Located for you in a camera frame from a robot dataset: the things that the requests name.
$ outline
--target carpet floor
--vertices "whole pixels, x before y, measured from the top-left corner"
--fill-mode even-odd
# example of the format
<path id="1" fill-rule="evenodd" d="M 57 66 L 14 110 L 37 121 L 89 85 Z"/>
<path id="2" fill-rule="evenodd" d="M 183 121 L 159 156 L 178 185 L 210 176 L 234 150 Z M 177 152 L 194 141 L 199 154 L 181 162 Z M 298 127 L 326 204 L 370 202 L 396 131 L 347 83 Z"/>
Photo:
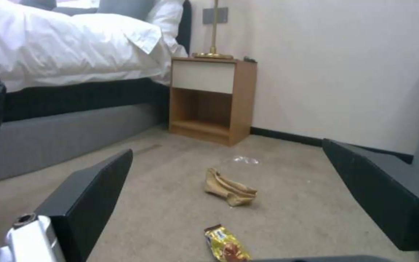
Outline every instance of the carpet floor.
<path id="1" fill-rule="evenodd" d="M 229 148 L 152 128 L 121 143 L 0 182 L 0 240 L 69 174 L 127 148 L 131 171 L 89 261 L 210 262 L 203 229 L 223 224 L 252 257 L 376 255 L 410 262 L 351 196 L 321 148 L 250 136 Z M 234 161 L 247 156 L 258 164 Z M 258 189 L 230 208 L 203 192 L 205 170 Z"/>

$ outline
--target grey bed base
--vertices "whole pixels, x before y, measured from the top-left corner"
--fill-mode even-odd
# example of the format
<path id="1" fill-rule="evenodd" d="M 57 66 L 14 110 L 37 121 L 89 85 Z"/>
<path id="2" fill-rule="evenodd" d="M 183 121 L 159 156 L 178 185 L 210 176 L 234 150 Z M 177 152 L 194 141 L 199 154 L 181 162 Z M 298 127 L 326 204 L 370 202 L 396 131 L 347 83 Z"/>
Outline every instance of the grey bed base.
<path id="1" fill-rule="evenodd" d="M 142 103 L 4 123 L 0 130 L 0 180 L 109 146 L 163 119 L 158 104 Z"/>

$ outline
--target black skirting board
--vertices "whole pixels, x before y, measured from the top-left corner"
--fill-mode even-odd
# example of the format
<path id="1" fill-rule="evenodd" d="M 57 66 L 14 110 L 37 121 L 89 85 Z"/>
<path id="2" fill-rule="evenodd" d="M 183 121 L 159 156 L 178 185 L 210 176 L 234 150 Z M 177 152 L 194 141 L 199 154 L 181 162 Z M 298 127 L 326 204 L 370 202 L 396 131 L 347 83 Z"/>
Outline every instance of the black skirting board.
<path id="1" fill-rule="evenodd" d="M 301 144 L 307 144 L 307 145 L 310 145 L 310 146 L 322 147 L 322 144 L 323 144 L 322 139 L 311 138 L 309 136 L 294 135 L 294 134 L 290 134 L 290 133 L 273 131 L 273 130 L 258 128 L 258 127 L 251 127 L 250 133 L 252 135 L 266 136 L 268 138 L 292 141 L 292 142 L 297 142 L 297 143 L 301 143 Z M 388 154 L 388 155 L 396 156 L 407 164 L 412 164 L 412 161 L 413 161 L 413 158 L 414 158 L 412 155 L 404 154 L 404 153 L 386 151 L 386 150 L 376 149 L 376 148 L 369 148 L 369 147 L 366 147 L 366 146 L 357 146 L 357 147 L 360 147 L 360 148 L 363 148 L 363 149 L 366 149 L 366 150 L 369 150 L 369 151 L 372 151 L 372 152 L 375 152 L 375 153 L 381 153 L 381 154 Z"/>

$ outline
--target bedding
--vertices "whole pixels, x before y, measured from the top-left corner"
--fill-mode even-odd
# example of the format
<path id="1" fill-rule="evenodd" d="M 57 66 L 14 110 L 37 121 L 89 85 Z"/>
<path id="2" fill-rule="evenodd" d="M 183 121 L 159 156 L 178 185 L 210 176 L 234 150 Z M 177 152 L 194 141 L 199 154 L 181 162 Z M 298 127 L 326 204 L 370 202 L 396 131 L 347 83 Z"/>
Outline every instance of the bedding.
<path id="1" fill-rule="evenodd" d="M 0 0 L 0 78 L 33 86 L 152 78 L 169 82 L 161 28 L 115 14 L 69 17 Z"/>
<path id="2" fill-rule="evenodd" d="M 177 36 L 177 41 L 183 45 L 184 52 L 190 48 L 191 9 L 190 2 L 185 1 Z M 7 94 L 3 121 L 11 122 L 150 102 L 162 107 L 159 109 L 160 112 L 168 111 L 169 88 L 151 81 L 150 78 L 31 87 Z"/>
<path id="3" fill-rule="evenodd" d="M 184 0 L 156 0 L 146 19 L 146 22 L 161 28 L 164 42 L 173 56 L 177 57 L 187 56 L 185 48 L 176 40 L 183 15 L 183 2 Z"/>

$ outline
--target plastic wrapper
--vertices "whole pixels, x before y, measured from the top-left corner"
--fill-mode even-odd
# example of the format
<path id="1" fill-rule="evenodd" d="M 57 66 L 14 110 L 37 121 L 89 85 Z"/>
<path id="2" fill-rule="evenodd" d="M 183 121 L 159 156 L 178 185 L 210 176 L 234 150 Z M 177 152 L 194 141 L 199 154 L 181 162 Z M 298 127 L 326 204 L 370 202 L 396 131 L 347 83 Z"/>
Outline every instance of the plastic wrapper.
<path id="1" fill-rule="evenodd" d="M 214 257 L 220 262 L 246 262 L 251 260 L 246 249 L 222 225 L 205 229 L 205 237 Z"/>
<path id="2" fill-rule="evenodd" d="M 234 156 L 233 160 L 234 162 L 246 163 L 246 164 L 259 164 L 260 163 L 260 161 L 253 158 L 248 158 L 246 156 Z"/>

